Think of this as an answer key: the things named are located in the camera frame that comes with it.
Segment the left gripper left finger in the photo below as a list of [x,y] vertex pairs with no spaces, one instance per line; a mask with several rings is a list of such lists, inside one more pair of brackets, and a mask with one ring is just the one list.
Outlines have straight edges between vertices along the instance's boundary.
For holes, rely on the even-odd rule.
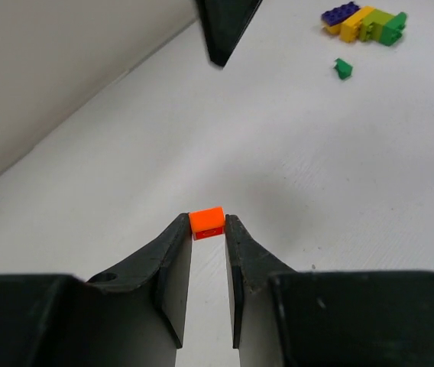
[[0,366],[173,366],[191,259],[182,213],[155,239],[82,281],[0,274]]

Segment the small orange lego brick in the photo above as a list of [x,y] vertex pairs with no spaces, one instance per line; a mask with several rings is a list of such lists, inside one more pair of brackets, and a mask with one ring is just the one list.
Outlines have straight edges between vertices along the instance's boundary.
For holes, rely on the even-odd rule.
[[222,235],[225,231],[225,214],[221,206],[189,214],[193,240]]

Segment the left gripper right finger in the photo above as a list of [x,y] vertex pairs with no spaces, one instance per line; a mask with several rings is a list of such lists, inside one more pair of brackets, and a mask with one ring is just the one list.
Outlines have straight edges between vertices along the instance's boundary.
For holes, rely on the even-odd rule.
[[434,271],[295,271],[225,218],[243,366],[434,366]]

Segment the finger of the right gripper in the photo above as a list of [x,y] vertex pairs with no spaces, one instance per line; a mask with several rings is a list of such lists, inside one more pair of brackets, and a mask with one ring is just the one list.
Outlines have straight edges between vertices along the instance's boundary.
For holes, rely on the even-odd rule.
[[227,64],[260,5],[261,0],[196,0],[211,63]]

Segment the small green lego piece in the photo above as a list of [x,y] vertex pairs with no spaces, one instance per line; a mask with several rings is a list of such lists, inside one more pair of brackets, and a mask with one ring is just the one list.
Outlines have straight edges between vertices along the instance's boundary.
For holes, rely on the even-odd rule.
[[336,58],[334,70],[338,74],[338,78],[340,80],[346,80],[351,77],[353,66],[350,63],[344,61],[342,58]]

